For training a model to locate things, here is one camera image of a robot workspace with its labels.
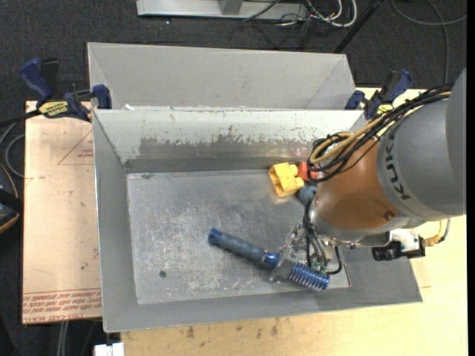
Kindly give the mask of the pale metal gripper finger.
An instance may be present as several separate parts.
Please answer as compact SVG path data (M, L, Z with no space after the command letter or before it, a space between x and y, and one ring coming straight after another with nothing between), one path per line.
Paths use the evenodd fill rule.
M279 249L279 264L285 262L295 264L300 260L298 252L300 250L299 244L287 243Z
M305 240L305 227L301 223L297 223L291 229L288 235L290 245L298 245Z

